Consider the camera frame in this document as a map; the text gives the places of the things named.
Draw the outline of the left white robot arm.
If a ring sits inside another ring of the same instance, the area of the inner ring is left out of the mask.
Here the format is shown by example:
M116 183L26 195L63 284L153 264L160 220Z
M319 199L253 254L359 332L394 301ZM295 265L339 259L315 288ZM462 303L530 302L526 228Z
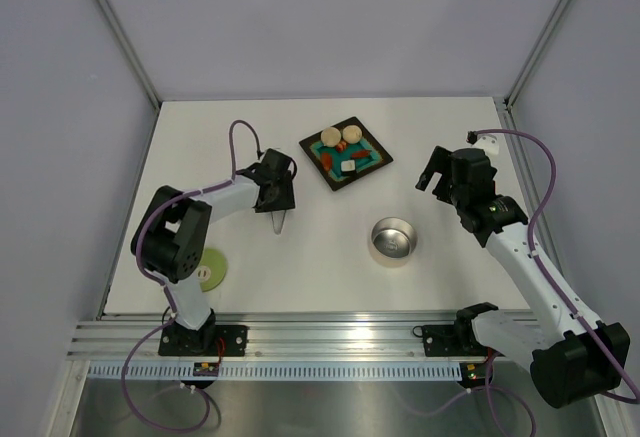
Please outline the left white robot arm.
M159 284L169 313L161 325L164 357L242 357L248 328L217 322L197 276L211 223L236 212L287 212L295 208L295 161L268 149L232 178L204 189L160 187L131 241L136 265Z

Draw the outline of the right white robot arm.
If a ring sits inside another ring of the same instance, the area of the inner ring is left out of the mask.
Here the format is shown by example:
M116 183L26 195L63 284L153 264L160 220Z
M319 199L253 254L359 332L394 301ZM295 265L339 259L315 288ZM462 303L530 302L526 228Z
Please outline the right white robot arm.
M547 404L561 408L616 389L630 347L619 323L607 324L571 289L529 234L518 203L496 191L497 171L479 148L449 151L437 146L416 184L452 205L462 227L473 234L507 272L534 313L528 329L489 303L460 310L456 346L466 353L488 347L527 370Z

